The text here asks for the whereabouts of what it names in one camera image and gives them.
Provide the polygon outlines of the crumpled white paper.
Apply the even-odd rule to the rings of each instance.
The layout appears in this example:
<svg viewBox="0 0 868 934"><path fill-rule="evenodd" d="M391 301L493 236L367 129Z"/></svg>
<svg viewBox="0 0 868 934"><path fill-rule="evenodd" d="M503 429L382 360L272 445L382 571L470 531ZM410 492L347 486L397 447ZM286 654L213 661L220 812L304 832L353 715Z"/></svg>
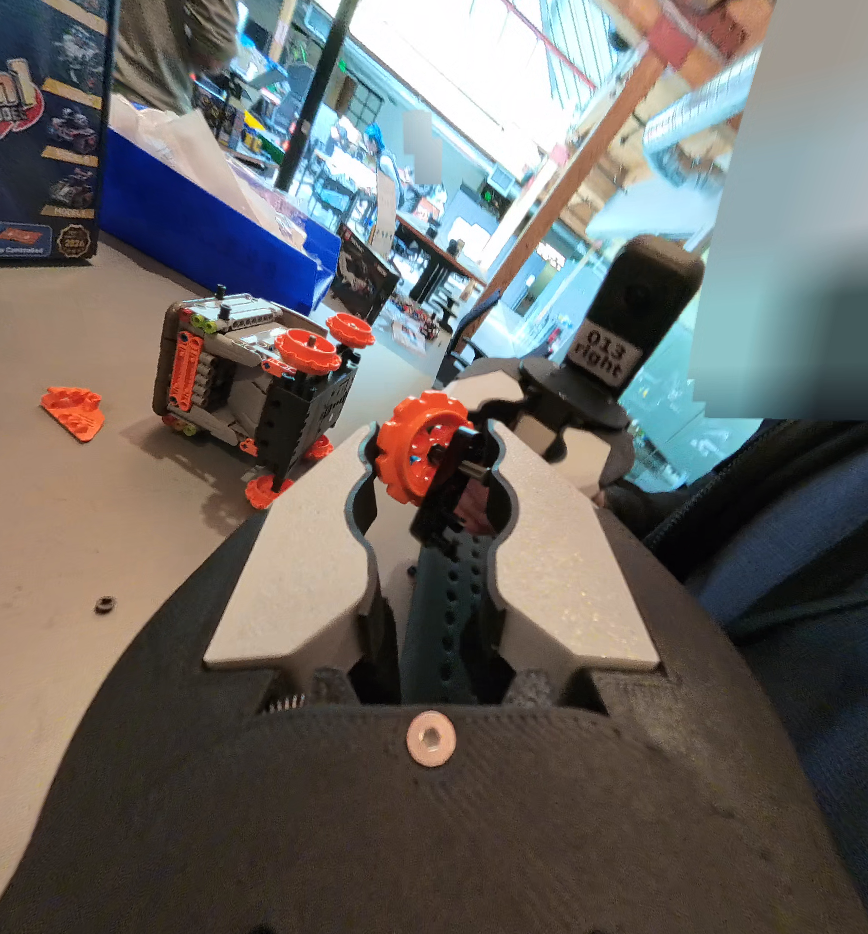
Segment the crumpled white paper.
<svg viewBox="0 0 868 934"><path fill-rule="evenodd" d="M109 127L272 235L303 249L307 232L300 210L221 147L201 111L178 116L168 110L137 108L115 92Z"/></svg>

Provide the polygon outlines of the blue robot kit box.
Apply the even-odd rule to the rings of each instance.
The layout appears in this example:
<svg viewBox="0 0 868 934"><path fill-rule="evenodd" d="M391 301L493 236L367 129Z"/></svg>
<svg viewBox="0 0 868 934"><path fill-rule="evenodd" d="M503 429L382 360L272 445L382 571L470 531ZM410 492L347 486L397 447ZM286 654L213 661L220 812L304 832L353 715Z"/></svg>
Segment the blue robot kit box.
<svg viewBox="0 0 868 934"><path fill-rule="evenodd" d="M119 6L0 1L0 262L97 251Z"/></svg>

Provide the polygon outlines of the black car kit box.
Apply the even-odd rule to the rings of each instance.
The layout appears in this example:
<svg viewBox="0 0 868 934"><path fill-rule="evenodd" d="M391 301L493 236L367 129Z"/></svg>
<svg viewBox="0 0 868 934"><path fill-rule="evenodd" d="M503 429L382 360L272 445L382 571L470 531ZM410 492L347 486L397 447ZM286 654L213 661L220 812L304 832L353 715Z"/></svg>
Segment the black car kit box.
<svg viewBox="0 0 868 934"><path fill-rule="evenodd" d="M329 296L347 313L373 325L393 297L401 276L397 269L379 258L350 227L337 229L340 251Z"/></svg>

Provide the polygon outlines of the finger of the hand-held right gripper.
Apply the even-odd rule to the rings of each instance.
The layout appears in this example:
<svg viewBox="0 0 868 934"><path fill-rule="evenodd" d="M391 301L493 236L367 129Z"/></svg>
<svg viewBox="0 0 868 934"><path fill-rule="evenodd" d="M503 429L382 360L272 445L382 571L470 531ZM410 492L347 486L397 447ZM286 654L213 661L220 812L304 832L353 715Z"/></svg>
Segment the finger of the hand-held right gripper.
<svg viewBox="0 0 868 934"><path fill-rule="evenodd" d="M608 488L627 474L627 431L567 427L543 457L585 497L603 507Z"/></svg>
<svg viewBox="0 0 868 934"><path fill-rule="evenodd" d="M526 403L519 360L476 360L453 381L453 398L472 427L516 427Z"/></svg>

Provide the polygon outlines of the orange panel piece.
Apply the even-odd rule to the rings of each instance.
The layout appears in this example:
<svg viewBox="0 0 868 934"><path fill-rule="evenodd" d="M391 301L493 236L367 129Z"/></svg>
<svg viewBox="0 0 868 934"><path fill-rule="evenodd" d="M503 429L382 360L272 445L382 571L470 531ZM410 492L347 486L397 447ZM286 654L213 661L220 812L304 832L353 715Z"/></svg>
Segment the orange panel piece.
<svg viewBox="0 0 868 934"><path fill-rule="evenodd" d="M86 444L101 431L105 416L101 394L81 387L49 387L40 406L79 443Z"/></svg>

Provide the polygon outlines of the building kit robot model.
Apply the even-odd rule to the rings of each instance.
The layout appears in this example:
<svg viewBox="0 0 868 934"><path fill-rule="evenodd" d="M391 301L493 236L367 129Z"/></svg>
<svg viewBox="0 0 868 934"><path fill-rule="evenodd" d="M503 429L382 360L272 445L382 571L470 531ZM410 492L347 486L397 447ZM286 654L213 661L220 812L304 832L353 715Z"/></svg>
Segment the building kit robot model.
<svg viewBox="0 0 868 934"><path fill-rule="evenodd" d="M265 510L332 452L326 433L372 344L370 323L354 315L316 324L276 302L219 288L166 310L152 407L183 435L206 433L251 459L245 496Z"/></svg>

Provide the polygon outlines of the person's right forearm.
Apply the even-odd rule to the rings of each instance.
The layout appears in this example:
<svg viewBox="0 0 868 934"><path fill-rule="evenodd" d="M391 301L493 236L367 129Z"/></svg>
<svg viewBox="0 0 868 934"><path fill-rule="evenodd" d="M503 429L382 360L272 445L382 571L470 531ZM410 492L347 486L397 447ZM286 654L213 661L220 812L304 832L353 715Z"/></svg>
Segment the person's right forearm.
<svg viewBox="0 0 868 934"><path fill-rule="evenodd" d="M763 470L768 453L774 452L791 428L793 419L765 419L741 449L697 480L668 492L648 492L626 478L606 485L592 496L594 505L611 512L674 577L680 577L685 553L697 526L705 520L705 503L718 494L720 502L729 490Z"/></svg>

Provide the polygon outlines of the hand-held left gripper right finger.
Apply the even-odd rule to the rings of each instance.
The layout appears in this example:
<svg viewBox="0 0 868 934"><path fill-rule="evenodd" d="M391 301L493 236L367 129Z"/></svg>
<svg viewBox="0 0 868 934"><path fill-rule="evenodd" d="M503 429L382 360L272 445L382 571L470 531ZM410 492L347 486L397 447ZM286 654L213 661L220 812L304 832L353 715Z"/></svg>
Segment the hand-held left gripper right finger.
<svg viewBox="0 0 868 934"><path fill-rule="evenodd" d="M589 498L521 439L492 467L508 519L488 552L498 655L515 672L655 671L661 659Z"/></svg>

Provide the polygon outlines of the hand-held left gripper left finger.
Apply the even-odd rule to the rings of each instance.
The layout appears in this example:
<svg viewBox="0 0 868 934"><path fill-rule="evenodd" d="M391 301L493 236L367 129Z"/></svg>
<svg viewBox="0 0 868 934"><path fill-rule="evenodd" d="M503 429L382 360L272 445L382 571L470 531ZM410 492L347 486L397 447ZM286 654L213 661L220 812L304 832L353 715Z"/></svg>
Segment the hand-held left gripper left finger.
<svg viewBox="0 0 868 934"><path fill-rule="evenodd" d="M268 509L205 651L213 670L350 671L363 655L360 621L379 588L366 533L377 517L361 427Z"/></svg>

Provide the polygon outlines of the black office chair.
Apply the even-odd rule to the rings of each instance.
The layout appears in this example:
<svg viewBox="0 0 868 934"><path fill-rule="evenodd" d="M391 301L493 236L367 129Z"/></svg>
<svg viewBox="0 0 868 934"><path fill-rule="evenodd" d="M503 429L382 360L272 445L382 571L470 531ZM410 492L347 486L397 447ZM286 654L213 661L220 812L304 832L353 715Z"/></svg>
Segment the black office chair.
<svg viewBox="0 0 868 934"><path fill-rule="evenodd" d="M447 346L447 351L441 361L437 376L433 381L433 388L442 390L468 368L473 362L484 359L487 354L474 342L473 337L482 323L488 317L501 297L501 290L496 289L485 298L481 298L461 318Z"/></svg>

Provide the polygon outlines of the black support pole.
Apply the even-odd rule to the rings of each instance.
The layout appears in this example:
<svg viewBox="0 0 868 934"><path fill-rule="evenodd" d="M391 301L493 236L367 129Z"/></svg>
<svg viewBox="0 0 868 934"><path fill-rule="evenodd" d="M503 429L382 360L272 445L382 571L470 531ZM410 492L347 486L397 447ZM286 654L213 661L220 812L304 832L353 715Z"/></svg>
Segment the black support pole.
<svg viewBox="0 0 868 934"><path fill-rule="evenodd" d="M294 132L290 136L288 149L280 166L276 187L284 194L289 194L300 159L310 138L312 123L323 101L333 70L337 64L344 41L350 31L352 19L358 8L358 1L339 2L332 20L322 53L311 78L307 95L300 109Z"/></svg>

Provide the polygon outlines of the small orange gear wheel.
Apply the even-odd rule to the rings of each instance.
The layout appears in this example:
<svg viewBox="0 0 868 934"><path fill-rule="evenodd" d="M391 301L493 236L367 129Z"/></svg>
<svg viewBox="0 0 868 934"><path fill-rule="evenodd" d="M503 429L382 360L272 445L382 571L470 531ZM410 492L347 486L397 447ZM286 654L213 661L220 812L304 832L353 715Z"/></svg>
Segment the small orange gear wheel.
<svg viewBox="0 0 868 934"><path fill-rule="evenodd" d="M375 472L387 494L398 503L420 505L438 469L432 452L446 450L459 428L470 427L466 406L444 391L424 391L399 403L376 440Z"/></svg>

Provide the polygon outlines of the person's blue sweater torso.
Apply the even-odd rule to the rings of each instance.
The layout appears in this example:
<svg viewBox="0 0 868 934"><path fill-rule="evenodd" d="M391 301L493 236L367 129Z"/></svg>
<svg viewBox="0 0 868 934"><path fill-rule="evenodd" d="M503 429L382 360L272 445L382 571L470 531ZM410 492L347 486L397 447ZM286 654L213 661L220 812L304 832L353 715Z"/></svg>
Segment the person's blue sweater torso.
<svg viewBox="0 0 868 934"><path fill-rule="evenodd" d="M797 421L675 577L740 650L868 908L868 422Z"/></svg>

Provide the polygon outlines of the wooden support column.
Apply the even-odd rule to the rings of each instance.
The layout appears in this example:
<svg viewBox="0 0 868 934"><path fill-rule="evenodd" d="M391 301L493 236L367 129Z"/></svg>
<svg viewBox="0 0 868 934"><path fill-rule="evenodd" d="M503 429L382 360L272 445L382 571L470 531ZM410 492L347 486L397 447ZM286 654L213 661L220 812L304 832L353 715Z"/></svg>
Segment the wooden support column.
<svg viewBox="0 0 868 934"><path fill-rule="evenodd" d="M544 239L548 230L567 207L570 199L592 172L600 159L607 153L615 137L656 85L666 67L665 61L643 42L627 80L577 151L562 169L554 187L543 198L539 208L528 218L521 236L498 266L497 272L483 288L482 299L494 293L501 295L510 285L537 244Z"/></svg>

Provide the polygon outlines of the black perforated beam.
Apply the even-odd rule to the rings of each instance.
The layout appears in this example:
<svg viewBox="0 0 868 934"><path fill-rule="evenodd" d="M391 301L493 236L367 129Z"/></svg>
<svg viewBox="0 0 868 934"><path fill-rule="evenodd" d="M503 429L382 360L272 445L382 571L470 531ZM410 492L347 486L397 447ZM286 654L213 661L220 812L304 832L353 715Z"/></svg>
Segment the black perforated beam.
<svg viewBox="0 0 868 934"><path fill-rule="evenodd" d="M500 704L512 671L498 655L500 613L487 590L496 535L471 529L457 511L466 493L488 493L498 450L483 432L459 428L434 451L436 471L410 528L420 550L398 663L401 699Z"/></svg>

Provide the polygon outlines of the blue storage bin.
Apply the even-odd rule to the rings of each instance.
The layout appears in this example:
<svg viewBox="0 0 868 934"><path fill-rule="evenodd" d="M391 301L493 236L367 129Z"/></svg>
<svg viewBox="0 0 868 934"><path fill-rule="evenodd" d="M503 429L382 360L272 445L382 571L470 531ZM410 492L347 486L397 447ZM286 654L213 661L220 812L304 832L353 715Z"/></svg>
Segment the blue storage bin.
<svg viewBox="0 0 868 934"><path fill-rule="evenodd" d="M304 218L298 251L113 129L105 136L101 229L196 284L309 316L337 272L341 240Z"/></svg>

